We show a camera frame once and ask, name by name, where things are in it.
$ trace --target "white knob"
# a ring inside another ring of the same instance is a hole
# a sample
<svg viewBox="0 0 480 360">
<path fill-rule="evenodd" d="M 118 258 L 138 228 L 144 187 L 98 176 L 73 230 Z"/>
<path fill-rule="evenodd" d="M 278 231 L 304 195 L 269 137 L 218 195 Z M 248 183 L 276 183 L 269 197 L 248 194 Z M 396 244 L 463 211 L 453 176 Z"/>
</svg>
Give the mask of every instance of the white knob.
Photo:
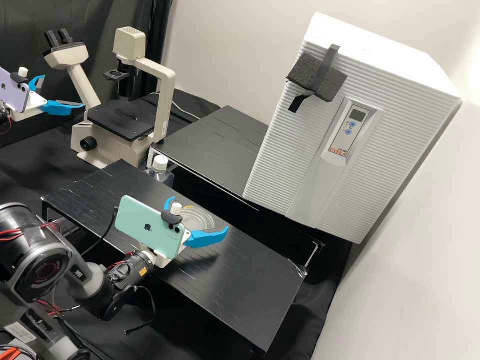
<svg viewBox="0 0 480 360">
<path fill-rule="evenodd" d="M 26 78 L 28 74 L 29 70 L 26 67 L 21 66 L 18 68 L 18 75 L 20 75 L 22 78 Z"/>
<path fill-rule="evenodd" d="M 171 205 L 170 214 L 172 214 L 172 215 L 180 215 L 181 212 L 182 212 L 182 204 L 179 203 L 179 202 L 174 202 L 174 203 Z"/>
</svg>

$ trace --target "microscope stage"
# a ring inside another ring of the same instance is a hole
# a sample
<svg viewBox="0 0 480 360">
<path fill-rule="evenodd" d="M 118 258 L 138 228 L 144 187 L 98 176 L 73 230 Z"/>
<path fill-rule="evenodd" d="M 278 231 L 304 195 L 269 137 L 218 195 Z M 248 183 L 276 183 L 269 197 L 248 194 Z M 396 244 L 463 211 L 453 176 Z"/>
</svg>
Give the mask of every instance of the microscope stage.
<svg viewBox="0 0 480 360">
<path fill-rule="evenodd" d="M 157 108 L 139 98 L 133 101 L 110 100 L 88 111 L 88 119 L 132 142 L 150 134 L 155 127 Z"/>
</svg>

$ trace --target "smartphone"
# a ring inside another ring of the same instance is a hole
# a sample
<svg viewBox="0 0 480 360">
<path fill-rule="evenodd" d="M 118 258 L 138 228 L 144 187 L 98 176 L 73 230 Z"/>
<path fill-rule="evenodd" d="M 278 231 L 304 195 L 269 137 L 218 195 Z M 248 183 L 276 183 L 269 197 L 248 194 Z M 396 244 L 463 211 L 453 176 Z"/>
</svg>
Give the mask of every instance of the smartphone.
<svg viewBox="0 0 480 360">
<path fill-rule="evenodd" d="M 10 78 L 10 73 L 0 67 L 0 100 L 17 113 L 23 113 L 29 95 L 30 88 L 26 83 L 16 83 Z"/>
<path fill-rule="evenodd" d="M 120 200 L 115 227 L 122 233 L 174 259 L 182 245 L 185 226 L 180 223 L 169 228 L 162 213 L 133 197 L 125 195 Z"/>
</svg>

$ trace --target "white cap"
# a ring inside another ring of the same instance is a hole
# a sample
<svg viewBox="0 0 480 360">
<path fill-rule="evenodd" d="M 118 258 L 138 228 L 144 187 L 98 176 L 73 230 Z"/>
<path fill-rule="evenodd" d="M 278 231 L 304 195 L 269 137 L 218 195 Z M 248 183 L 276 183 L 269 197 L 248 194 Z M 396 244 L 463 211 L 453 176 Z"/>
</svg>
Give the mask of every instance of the white cap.
<svg viewBox="0 0 480 360">
<path fill-rule="evenodd" d="M 158 171 L 167 170 L 169 159 L 165 155 L 157 155 L 153 158 L 153 168 Z"/>
<path fill-rule="evenodd" d="M 18 75 L 20 75 L 22 78 L 26 78 L 28 74 L 29 70 L 26 67 L 21 66 L 18 68 Z"/>
<path fill-rule="evenodd" d="M 179 202 L 174 202 L 172 205 L 171 205 L 171 209 L 170 209 L 170 214 L 172 215 L 180 215 L 180 213 L 182 212 L 182 204 L 179 203 Z"/>
</svg>

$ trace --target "plastic bottle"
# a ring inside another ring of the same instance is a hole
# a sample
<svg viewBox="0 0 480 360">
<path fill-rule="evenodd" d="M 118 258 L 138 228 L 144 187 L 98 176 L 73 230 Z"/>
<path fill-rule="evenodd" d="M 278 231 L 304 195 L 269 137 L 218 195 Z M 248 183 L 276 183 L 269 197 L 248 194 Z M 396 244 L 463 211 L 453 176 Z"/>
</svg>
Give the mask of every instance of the plastic bottle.
<svg viewBox="0 0 480 360">
<path fill-rule="evenodd" d="M 166 156 L 157 155 L 153 158 L 152 167 L 145 170 L 145 173 L 171 188 L 174 185 L 175 175 L 167 170 L 168 164 L 169 159 Z"/>
</svg>

